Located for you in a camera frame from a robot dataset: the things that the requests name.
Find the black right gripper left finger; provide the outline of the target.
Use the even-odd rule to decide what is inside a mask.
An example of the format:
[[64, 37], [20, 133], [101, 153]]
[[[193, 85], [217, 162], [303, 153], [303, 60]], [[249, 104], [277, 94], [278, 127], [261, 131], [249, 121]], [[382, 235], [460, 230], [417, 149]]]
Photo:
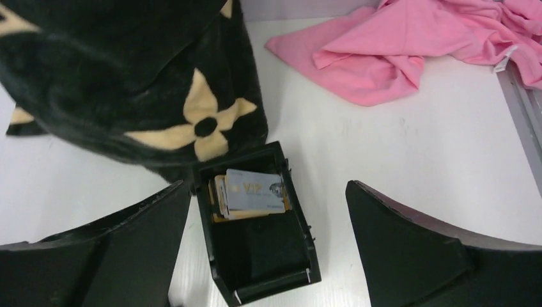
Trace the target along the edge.
[[167, 306], [190, 198], [176, 182], [91, 223], [1, 246], [1, 305]]

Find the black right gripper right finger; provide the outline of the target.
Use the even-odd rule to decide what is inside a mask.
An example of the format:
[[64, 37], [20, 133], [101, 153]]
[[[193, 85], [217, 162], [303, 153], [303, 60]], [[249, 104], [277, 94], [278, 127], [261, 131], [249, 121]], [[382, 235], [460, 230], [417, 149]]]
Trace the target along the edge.
[[454, 226], [357, 180], [345, 192], [372, 306], [541, 305], [541, 246]]

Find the black plastic bin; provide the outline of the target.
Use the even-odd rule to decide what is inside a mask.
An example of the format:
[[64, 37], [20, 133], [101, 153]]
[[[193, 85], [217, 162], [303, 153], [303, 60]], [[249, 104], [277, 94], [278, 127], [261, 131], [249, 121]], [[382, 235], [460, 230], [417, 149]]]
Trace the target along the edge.
[[[228, 169], [278, 175], [284, 213], [243, 219], [219, 215], [215, 178]], [[318, 256], [280, 142], [192, 169], [212, 279], [228, 306], [243, 306], [321, 281]]]

